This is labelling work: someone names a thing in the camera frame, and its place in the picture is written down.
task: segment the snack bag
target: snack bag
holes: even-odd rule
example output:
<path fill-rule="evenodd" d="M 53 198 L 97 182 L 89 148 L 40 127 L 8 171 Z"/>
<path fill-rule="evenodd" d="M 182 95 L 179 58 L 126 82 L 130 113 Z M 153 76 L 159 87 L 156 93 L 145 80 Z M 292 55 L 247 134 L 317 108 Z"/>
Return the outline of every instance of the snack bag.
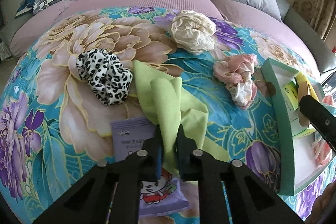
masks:
<path fill-rule="evenodd" d="M 142 148 L 146 139 L 154 136 L 155 125 L 146 117 L 113 122 L 112 138 L 115 161 Z M 181 192 L 180 180 L 162 168 L 161 179 L 143 181 L 140 190 L 139 217 L 163 216 L 189 209 L 188 200 Z"/>

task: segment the leopard print fabric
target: leopard print fabric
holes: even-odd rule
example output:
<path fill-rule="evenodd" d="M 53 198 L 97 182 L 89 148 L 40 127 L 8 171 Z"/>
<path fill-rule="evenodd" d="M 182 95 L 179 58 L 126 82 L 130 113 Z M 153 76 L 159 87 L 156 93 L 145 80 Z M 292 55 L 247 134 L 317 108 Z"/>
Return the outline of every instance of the leopard print fabric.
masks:
<path fill-rule="evenodd" d="M 121 104 L 128 95 L 133 75 L 123 68 L 119 58 L 105 49 L 80 54 L 76 66 L 81 80 L 87 80 L 104 105 Z"/>

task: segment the metal screw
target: metal screw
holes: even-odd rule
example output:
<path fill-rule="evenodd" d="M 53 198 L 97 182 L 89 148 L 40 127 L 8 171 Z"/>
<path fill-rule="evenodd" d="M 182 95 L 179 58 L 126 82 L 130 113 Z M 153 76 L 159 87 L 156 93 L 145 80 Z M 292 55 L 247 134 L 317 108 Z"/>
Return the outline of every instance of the metal screw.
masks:
<path fill-rule="evenodd" d="M 97 161 L 97 165 L 99 167 L 105 167 L 107 165 L 107 161 L 106 160 L 99 160 L 99 161 Z"/>
<path fill-rule="evenodd" d="M 243 163 L 242 163 L 241 160 L 233 160 L 232 165 L 235 166 L 235 167 L 242 167 Z"/>
<path fill-rule="evenodd" d="M 139 157 L 146 157 L 148 155 L 148 152 L 147 150 L 139 150 L 137 153 L 136 153 Z"/>
<path fill-rule="evenodd" d="M 200 150 L 200 149 L 195 149 L 195 150 L 193 151 L 193 155 L 194 155 L 194 156 L 198 156 L 198 157 L 200 157 L 200 156 L 203 155 L 203 151 Z"/>

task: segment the bed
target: bed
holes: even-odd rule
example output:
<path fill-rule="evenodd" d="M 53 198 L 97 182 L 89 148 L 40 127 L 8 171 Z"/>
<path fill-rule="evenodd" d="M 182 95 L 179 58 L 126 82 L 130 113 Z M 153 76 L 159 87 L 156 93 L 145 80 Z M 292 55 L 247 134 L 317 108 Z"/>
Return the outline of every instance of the bed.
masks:
<path fill-rule="evenodd" d="M 201 12 L 216 24 L 214 51 L 194 56 L 176 48 L 166 28 L 180 10 Z M 132 35 L 140 43 L 125 39 Z M 124 42 L 118 44 L 121 37 Z M 31 224 L 96 161 L 113 162 L 111 137 L 99 136 L 110 133 L 112 121 L 143 115 L 136 97 L 104 106 L 78 79 L 74 61 L 89 47 L 115 52 L 130 69 L 132 60 L 140 60 L 181 77 L 183 88 L 208 107 L 206 138 L 223 147 L 229 160 L 246 163 L 275 191 L 280 143 L 260 66 L 274 58 L 311 77 L 320 75 L 311 51 L 289 27 L 229 0 L 65 0 L 31 18 L 15 41 L 21 41 L 17 49 L 24 53 L 0 98 L 0 192 L 23 224 Z M 259 63 L 253 74 L 257 97 L 246 111 L 234 106 L 212 71 L 216 60 L 242 53 L 256 54 Z M 297 196 L 281 198 L 305 219 L 312 201 L 335 180 L 335 167 L 331 163 Z M 140 223 L 197 223 L 197 186 L 181 187 L 191 209 Z"/>

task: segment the open cardboard box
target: open cardboard box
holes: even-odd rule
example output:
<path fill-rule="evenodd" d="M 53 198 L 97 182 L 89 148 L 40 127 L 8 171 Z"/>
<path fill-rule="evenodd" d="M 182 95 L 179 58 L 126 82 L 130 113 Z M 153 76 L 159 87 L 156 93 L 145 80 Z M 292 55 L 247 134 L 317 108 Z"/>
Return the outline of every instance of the open cardboard box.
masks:
<path fill-rule="evenodd" d="M 292 135 L 288 109 L 282 88 L 299 73 L 298 70 L 274 59 L 267 59 L 261 67 L 277 119 L 281 150 L 280 195 L 296 195 L 311 184 L 330 164 L 317 165 L 311 145 L 314 134 L 301 138 Z M 319 100 L 324 97 L 321 85 L 309 78 Z"/>

